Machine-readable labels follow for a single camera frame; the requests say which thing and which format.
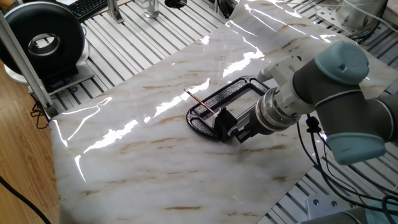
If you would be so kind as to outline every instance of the metal grid table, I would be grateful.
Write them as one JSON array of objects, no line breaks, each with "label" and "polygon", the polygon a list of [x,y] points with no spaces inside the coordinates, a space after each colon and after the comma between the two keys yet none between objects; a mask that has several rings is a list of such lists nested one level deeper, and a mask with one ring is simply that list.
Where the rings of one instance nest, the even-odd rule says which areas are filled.
[{"label": "metal grid table", "polygon": [[[321,6],[312,4],[328,4],[328,0],[290,0],[289,3],[289,6],[314,23],[341,32],[315,17]],[[83,24],[91,47],[87,63],[95,77],[57,93],[53,101],[58,111],[68,110],[98,96],[222,26],[226,19],[212,11],[210,6],[211,3],[206,0],[189,0],[187,7],[176,11],[160,1],[160,16],[152,20],[142,16],[138,4],[129,2],[120,6],[125,20],[122,24],[115,22],[107,13],[87,20]],[[363,43],[363,47],[384,63],[398,67],[398,34],[385,26],[380,25],[375,34]],[[396,94],[397,91],[398,82],[395,82],[385,94]],[[332,157],[329,157],[329,166],[337,177],[361,193],[381,194],[375,187],[365,184],[352,170],[338,165]],[[388,144],[385,156],[355,166],[386,187],[393,189],[398,183],[398,149],[392,144]],[[297,223],[307,220],[305,201],[311,194],[333,195],[315,168],[305,174],[259,223]]]},{"label": "metal grid table", "polygon": [[135,74],[221,27],[227,20],[203,0],[172,10],[160,1],[156,20],[142,15],[140,5],[128,2],[119,7],[124,22],[108,13],[88,19],[82,26],[90,45],[87,64],[95,77],[52,97],[58,112],[98,96]]}]

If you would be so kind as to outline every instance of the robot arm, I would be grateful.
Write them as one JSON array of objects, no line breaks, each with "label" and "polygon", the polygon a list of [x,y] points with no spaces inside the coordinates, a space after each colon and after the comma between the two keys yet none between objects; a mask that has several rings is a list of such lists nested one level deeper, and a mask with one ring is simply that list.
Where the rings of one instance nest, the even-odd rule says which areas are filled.
[{"label": "robot arm", "polygon": [[343,165],[382,156],[385,142],[398,142],[397,95],[366,100],[359,83],[369,62],[356,45],[336,42],[300,69],[297,58],[283,58],[259,74],[277,88],[257,103],[264,128],[285,130],[301,115],[317,111],[336,161]]}]

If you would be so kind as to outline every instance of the black cable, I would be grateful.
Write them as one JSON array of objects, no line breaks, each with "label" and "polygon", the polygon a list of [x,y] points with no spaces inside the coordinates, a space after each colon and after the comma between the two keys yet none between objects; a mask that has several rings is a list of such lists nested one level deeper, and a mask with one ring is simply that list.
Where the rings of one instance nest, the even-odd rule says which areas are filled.
[{"label": "black cable", "polygon": [[[315,144],[315,138],[313,137],[313,133],[311,133],[311,141],[312,141],[313,150],[315,151],[315,157],[317,158],[317,162],[320,164],[320,159],[319,159],[319,155],[318,155],[318,149],[317,149],[317,145]],[[358,206],[358,207],[367,208],[367,209],[374,210],[374,211],[378,211],[378,212],[384,212],[384,210],[381,209],[381,208],[369,206],[369,205],[366,205],[366,204],[363,204],[363,203],[358,203],[358,202],[356,202],[356,201],[354,201],[354,200],[351,200],[351,199],[345,197],[345,196],[342,195],[339,191],[337,191],[337,190],[335,189],[335,187],[332,186],[332,184],[329,182],[329,179],[328,179],[328,177],[325,175],[325,172],[323,171],[322,166],[320,166],[320,170],[322,171],[322,172],[321,172],[321,175],[322,175],[323,179],[325,180],[326,184],[327,184],[327,185],[329,186],[329,188],[331,188],[331,190],[332,190],[337,196],[339,196],[341,199],[345,200],[345,201],[348,202],[348,203],[351,203],[351,204],[353,204],[353,205],[356,205],[356,206]],[[390,214],[398,215],[398,211],[389,210],[389,212],[390,212]]]},{"label": "black cable", "polygon": [[302,139],[302,137],[301,137],[301,131],[300,131],[299,122],[297,122],[296,124],[297,124],[298,138],[300,139],[301,146],[303,147],[304,152],[306,153],[306,155],[308,156],[308,158],[310,158],[310,160],[312,161],[313,165],[314,165],[314,166],[317,166],[317,163],[312,159],[312,157],[310,156],[310,154],[308,153],[307,149],[306,149],[305,146],[304,146],[304,142],[303,142],[303,139]]},{"label": "black cable", "polygon": [[[377,212],[384,212],[383,209],[381,209],[381,208],[369,206],[369,205],[366,205],[366,204],[364,204],[364,203],[359,203],[359,202],[356,202],[356,201],[354,201],[354,200],[351,200],[351,199],[345,197],[344,195],[342,195],[341,193],[339,193],[339,191],[337,191],[337,190],[335,189],[335,187],[330,183],[330,181],[332,181],[332,182],[333,182],[334,184],[336,184],[337,186],[339,186],[340,184],[339,184],[339,183],[336,183],[336,181],[334,181],[333,179],[331,179],[331,177],[328,176],[328,175],[323,171],[323,168],[322,168],[321,163],[320,163],[319,155],[318,155],[317,145],[315,144],[315,138],[314,138],[314,135],[313,135],[313,134],[314,134],[314,132],[311,133],[311,141],[312,141],[312,146],[313,146],[313,149],[314,149],[314,152],[315,152],[315,157],[316,157],[317,162],[318,162],[318,164],[317,164],[316,166],[319,168],[319,171],[320,171],[320,173],[321,173],[323,179],[325,180],[326,184],[329,186],[329,188],[331,188],[332,191],[333,191],[337,196],[339,196],[341,199],[345,200],[346,202],[349,202],[349,203],[351,203],[351,204],[353,204],[353,205],[356,205],[356,206],[358,206],[358,207],[367,208],[367,209],[374,210],[374,211],[377,211]],[[392,214],[392,215],[398,215],[398,211],[388,210],[388,212],[389,212],[390,214]]]},{"label": "black cable", "polygon": [[29,206],[43,221],[45,224],[51,224],[48,218],[29,200],[27,200],[23,195],[21,195],[16,189],[12,188],[11,185],[7,183],[6,180],[0,176],[0,183],[13,195],[15,195],[19,200],[23,201],[27,206]]},{"label": "black cable", "polygon": [[364,178],[365,180],[367,180],[369,183],[373,184],[375,187],[381,189],[381,190],[385,190],[386,192],[389,192],[392,195],[398,196],[398,192],[395,192],[393,190],[390,190],[384,186],[381,186],[380,184],[376,183],[375,181],[371,180],[369,177],[366,177],[361,171],[357,170],[357,168],[353,167],[353,166],[348,166],[350,169],[352,169],[355,173],[357,173],[359,176],[361,176],[362,178]]},{"label": "black cable", "polygon": [[391,217],[390,211],[387,209],[387,201],[389,199],[392,199],[396,202],[398,202],[398,198],[392,195],[386,195],[383,197],[383,200],[381,202],[381,208],[383,209],[384,214],[386,215],[386,218],[390,222],[390,224],[397,224],[394,219]]},{"label": "black cable", "polygon": [[320,135],[319,133],[317,133],[317,134],[318,134],[318,137],[319,137],[320,139],[322,139],[322,141],[323,141],[323,153],[324,153],[324,156],[325,156],[326,168],[328,169],[328,172],[330,173],[330,175],[331,175],[332,177],[336,178],[337,180],[339,180],[340,182],[342,182],[343,184],[347,185],[347,186],[350,187],[351,189],[353,189],[353,190],[355,191],[355,194],[358,196],[359,200],[360,200],[362,203],[365,204],[365,202],[362,200],[361,196],[359,195],[359,192],[355,189],[355,187],[351,186],[350,184],[347,184],[345,181],[343,181],[343,180],[341,180],[340,178],[336,177],[336,176],[333,175],[333,173],[330,171],[330,169],[329,169],[329,163],[328,163],[328,154],[326,153],[326,144],[325,144],[326,142],[325,142],[325,140],[321,137],[321,135]]},{"label": "black cable", "polygon": [[[328,145],[328,143],[327,143],[320,135],[319,135],[319,137],[320,137],[320,139],[322,140],[324,146],[326,146],[326,147],[330,150],[330,146]],[[368,199],[371,199],[371,200],[376,200],[376,201],[378,201],[378,202],[382,202],[382,199],[376,198],[376,197],[367,196],[367,195],[364,195],[364,194],[360,194],[360,193],[358,193],[358,191],[356,191],[356,189],[355,189],[355,192],[356,192],[356,193],[355,193],[355,192],[352,192],[352,191],[350,191],[350,190],[347,190],[347,191],[348,191],[349,193],[352,193],[352,194],[358,196],[359,199],[361,199],[361,197],[364,197],[364,198],[368,198]],[[398,203],[394,203],[394,202],[389,202],[389,204],[398,206]]]},{"label": "black cable", "polygon": [[368,198],[368,199],[371,199],[371,200],[376,200],[376,201],[381,202],[381,199],[380,199],[380,198],[375,198],[375,197],[371,197],[371,196],[368,196],[368,195],[360,194],[360,193],[359,193],[358,191],[356,191],[356,190],[354,191],[354,190],[351,190],[351,189],[346,188],[345,186],[341,185],[340,183],[338,183],[337,181],[335,181],[333,178],[331,178],[331,177],[330,177],[328,174],[326,174],[323,170],[321,170],[321,169],[319,168],[319,165],[311,158],[310,154],[308,153],[307,149],[305,148],[304,143],[303,143],[303,139],[301,138],[301,131],[300,131],[300,128],[298,128],[297,131],[298,131],[298,136],[299,136],[300,142],[302,143],[303,150],[304,150],[304,152],[306,153],[306,155],[308,156],[308,158],[310,158],[310,160],[313,162],[314,168],[316,168],[317,171],[323,172],[323,173],[326,175],[326,177],[327,177],[330,181],[332,181],[333,184],[335,184],[337,187],[339,187],[339,188],[341,188],[341,189],[343,189],[343,190],[346,190],[347,192],[349,192],[349,193],[351,193],[351,194],[353,194],[353,195],[358,196],[359,199],[360,199],[360,201],[361,201],[362,203],[364,203],[364,202],[362,201],[361,197],[364,197],[364,198]]}]

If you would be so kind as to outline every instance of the wire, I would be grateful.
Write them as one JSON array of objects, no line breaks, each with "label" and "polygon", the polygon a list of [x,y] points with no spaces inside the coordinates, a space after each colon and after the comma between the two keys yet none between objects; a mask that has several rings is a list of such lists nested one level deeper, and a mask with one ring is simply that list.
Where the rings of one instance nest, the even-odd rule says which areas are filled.
[{"label": "wire", "polygon": [[375,187],[385,190],[386,192],[389,192],[392,195],[398,196],[398,192],[395,192],[393,190],[390,190],[384,186],[381,186],[380,184],[376,183],[375,181],[371,180],[369,177],[366,177],[361,171],[357,170],[357,168],[355,168],[354,166],[348,166],[350,169],[352,169],[355,173],[357,173],[358,175],[360,175],[362,178],[364,178],[365,180],[367,180],[369,183],[373,184]]},{"label": "wire", "polygon": [[[328,145],[328,143],[320,136],[319,133],[317,133],[317,134],[319,135],[320,139],[321,139],[322,142],[324,143],[324,146],[327,146],[328,149],[330,150],[330,146]],[[325,160],[326,160],[326,166],[328,166],[327,156],[325,156]],[[333,180],[330,176],[328,176],[328,175],[326,175],[326,176],[327,176],[327,177],[329,178],[329,180],[332,181],[337,187],[340,187],[340,188],[346,190],[347,192],[352,193],[353,195],[358,196],[359,199],[360,199],[360,201],[361,201],[362,203],[364,203],[364,202],[361,200],[361,197],[368,198],[368,199],[371,199],[371,200],[375,200],[375,201],[378,201],[378,202],[382,202],[382,199],[380,199],[380,198],[376,198],[376,197],[371,197],[371,196],[368,196],[368,195],[360,194],[354,187],[352,187],[352,186],[350,186],[349,184],[345,183],[346,185],[348,185],[349,187],[351,187],[352,189],[354,189],[354,192],[353,192],[352,190],[347,189],[346,187],[344,187],[344,186],[340,185],[339,183],[337,183],[337,182],[336,182],[335,180]],[[397,206],[398,206],[398,203],[391,202],[390,204],[392,204],[392,205],[397,205]]]},{"label": "wire", "polygon": [[[326,182],[326,184],[329,186],[329,188],[331,188],[332,191],[333,191],[337,196],[339,196],[341,199],[345,200],[346,202],[349,202],[349,203],[351,203],[351,204],[353,204],[353,205],[356,205],[356,206],[358,206],[358,207],[367,208],[367,209],[374,210],[374,211],[378,211],[378,212],[384,212],[384,210],[383,210],[382,208],[369,206],[369,205],[366,205],[365,203],[359,203],[359,202],[356,202],[356,201],[354,201],[354,200],[351,200],[351,199],[345,197],[344,195],[342,195],[339,191],[337,191],[337,190],[335,189],[335,187],[330,183],[330,181],[332,181],[336,186],[339,186],[339,187],[341,187],[341,188],[343,188],[343,189],[346,189],[346,190],[349,191],[349,192],[352,192],[352,190],[347,189],[346,187],[344,187],[344,186],[342,186],[341,184],[337,183],[335,180],[333,180],[330,176],[328,176],[328,175],[323,171],[323,168],[322,168],[321,163],[320,163],[320,158],[319,158],[319,154],[318,154],[317,145],[315,144],[315,138],[314,138],[314,135],[313,135],[313,134],[316,133],[316,132],[311,132],[311,130],[314,130],[314,129],[316,130],[316,128],[310,126],[310,128],[308,129],[308,131],[309,131],[310,134],[311,134],[312,146],[313,146],[313,150],[314,150],[314,152],[315,152],[315,157],[316,157],[316,159],[317,159],[317,164],[315,164],[315,167],[320,171],[320,173],[321,173],[323,179],[325,180],[325,182]],[[389,212],[390,214],[392,214],[392,215],[398,215],[398,211],[388,210],[388,212]]]},{"label": "wire", "polygon": [[[380,13],[379,13],[380,18],[382,18],[384,15],[384,11],[387,8],[387,2],[388,1],[385,1],[383,7],[380,10]],[[353,40],[361,39],[360,41],[358,41],[358,44],[362,44],[365,40],[368,40],[373,35],[374,31],[376,31],[376,29],[379,27],[379,25],[380,25],[380,21],[377,21],[376,26],[374,26],[373,30],[371,30],[368,34],[353,38]]]},{"label": "wire", "polygon": [[302,143],[303,150],[305,151],[305,153],[306,153],[306,155],[308,156],[308,158],[310,158],[310,160],[313,162],[314,168],[316,168],[317,171],[323,172],[323,173],[326,175],[326,177],[327,177],[330,181],[332,181],[333,184],[335,184],[337,187],[339,187],[339,188],[341,188],[341,189],[343,189],[343,190],[345,190],[345,191],[347,191],[347,192],[349,192],[349,193],[351,193],[351,194],[353,194],[353,195],[358,196],[359,199],[360,199],[360,201],[361,201],[362,203],[364,203],[364,202],[362,201],[361,197],[363,197],[363,198],[368,198],[368,199],[371,199],[371,200],[376,200],[376,201],[381,202],[381,199],[380,199],[380,198],[376,198],[376,197],[371,197],[371,196],[368,196],[368,195],[360,194],[358,191],[356,191],[356,189],[355,189],[355,190],[348,189],[348,188],[346,188],[345,186],[339,184],[337,181],[333,180],[333,178],[331,178],[328,174],[326,174],[323,170],[321,170],[321,169],[319,168],[319,165],[311,158],[311,156],[310,156],[310,154],[308,153],[307,149],[305,148],[304,143],[303,143],[303,140],[302,140],[302,138],[301,138],[301,131],[300,131],[300,128],[297,129],[297,132],[298,132],[298,136],[299,136],[300,142]]},{"label": "wire", "polygon": [[48,218],[29,200],[27,200],[23,195],[21,195],[16,189],[12,188],[11,185],[7,183],[6,180],[0,176],[0,183],[13,195],[15,195],[19,200],[23,201],[27,206],[29,206],[43,221],[45,224],[51,224]]},{"label": "wire", "polygon": [[[323,140],[323,138],[321,137],[321,135],[320,135],[319,133],[317,133],[317,134],[318,134],[318,137],[319,137],[320,139]],[[351,186],[350,184],[347,184],[346,182],[344,182],[343,180],[337,178],[335,175],[333,175],[333,174],[331,173],[331,171],[330,171],[330,169],[329,169],[328,154],[326,153],[326,142],[325,142],[325,140],[323,140],[323,153],[324,153],[324,156],[325,156],[326,168],[328,169],[328,172],[330,173],[330,175],[331,175],[332,177],[336,178],[337,180],[339,180],[340,182],[344,183],[345,185],[347,185],[347,186],[350,187],[351,189],[353,189],[353,190],[355,191],[356,195],[358,196],[359,200],[360,200],[362,203],[365,203],[365,202],[362,200],[361,196],[359,195],[359,192],[358,192],[353,186]]]},{"label": "wire", "polygon": [[353,214],[351,214],[349,212],[342,212],[342,213],[344,213],[344,214],[348,215],[349,217],[351,217],[357,224],[361,224],[361,222],[357,218],[355,218],[355,216]]},{"label": "wire", "polygon": [[[313,150],[315,151],[315,157],[317,158],[317,162],[320,164],[320,159],[319,159],[319,155],[318,155],[317,145],[315,144],[315,138],[313,137],[313,133],[311,133],[311,141],[312,141]],[[367,209],[374,210],[374,211],[378,211],[378,212],[384,212],[383,209],[381,209],[381,208],[369,206],[369,205],[366,205],[366,204],[363,204],[363,203],[358,203],[358,202],[355,202],[354,200],[351,200],[351,199],[345,197],[345,196],[342,195],[339,191],[337,191],[337,190],[335,189],[335,187],[332,186],[332,184],[329,182],[329,179],[327,178],[325,172],[323,171],[322,166],[320,166],[320,170],[322,171],[322,172],[321,172],[321,175],[322,175],[323,179],[325,180],[326,184],[327,184],[327,185],[329,186],[329,188],[331,188],[331,190],[332,190],[337,196],[339,196],[341,199],[343,199],[343,200],[345,200],[346,202],[349,202],[349,203],[351,203],[351,204],[353,204],[353,205],[362,207],[362,208],[367,208]],[[389,212],[390,212],[390,214],[398,215],[398,211],[389,210]]]},{"label": "wire", "polygon": [[298,138],[300,139],[301,146],[303,147],[304,152],[306,153],[306,155],[308,156],[308,158],[310,158],[310,160],[311,160],[311,162],[314,164],[314,166],[317,166],[318,164],[312,159],[312,157],[310,156],[310,154],[308,153],[307,149],[306,149],[305,146],[304,146],[303,138],[301,137],[301,131],[300,131],[299,122],[297,122],[296,124],[297,124]]},{"label": "wire", "polygon": [[354,4],[348,2],[347,0],[343,0],[343,1],[344,1],[345,3],[347,3],[347,4],[349,4],[350,6],[352,6],[353,8],[355,8],[356,10],[358,10],[359,12],[362,12],[363,14],[365,14],[365,15],[367,15],[367,16],[370,16],[370,17],[372,17],[373,19],[377,19],[378,21],[384,23],[388,28],[390,28],[390,29],[393,30],[394,32],[398,32],[398,30],[394,29],[388,22],[386,22],[386,21],[384,21],[384,20],[378,18],[377,16],[374,16],[374,15],[372,15],[372,14],[370,14],[370,13],[368,13],[368,12],[366,12],[366,11],[364,11],[364,10],[358,8],[358,7],[356,7]]},{"label": "wire", "polygon": [[386,215],[386,218],[390,222],[390,224],[397,224],[395,220],[391,217],[390,211],[387,209],[387,201],[389,199],[395,200],[398,202],[398,198],[392,195],[386,195],[383,197],[383,200],[381,202],[381,208],[383,209],[384,214]]},{"label": "wire", "polygon": [[[365,5],[368,5],[368,4],[373,4],[373,3],[375,3],[375,2],[378,2],[378,1],[381,1],[381,0],[376,0],[376,1],[373,1],[373,2],[369,2],[369,3],[363,3],[363,4],[355,4],[354,6],[365,6]],[[303,6],[351,6],[351,5],[349,5],[349,4],[341,4],[341,5],[339,5],[339,4],[316,4],[316,3],[299,3],[299,2],[285,2],[284,1],[284,3],[286,3],[286,4],[298,4],[298,5],[303,5]]]}]

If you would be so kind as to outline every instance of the wooden surface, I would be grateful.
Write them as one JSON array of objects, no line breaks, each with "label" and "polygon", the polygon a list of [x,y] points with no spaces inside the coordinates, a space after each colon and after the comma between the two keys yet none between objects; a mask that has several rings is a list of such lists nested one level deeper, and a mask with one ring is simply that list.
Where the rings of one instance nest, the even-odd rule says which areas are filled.
[{"label": "wooden surface", "polygon": [[[37,129],[30,117],[34,100],[27,85],[12,81],[0,61],[0,175],[58,223],[58,196],[50,130]],[[40,117],[41,125],[47,122]],[[27,205],[0,185],[0,223],[39,224]]]}]

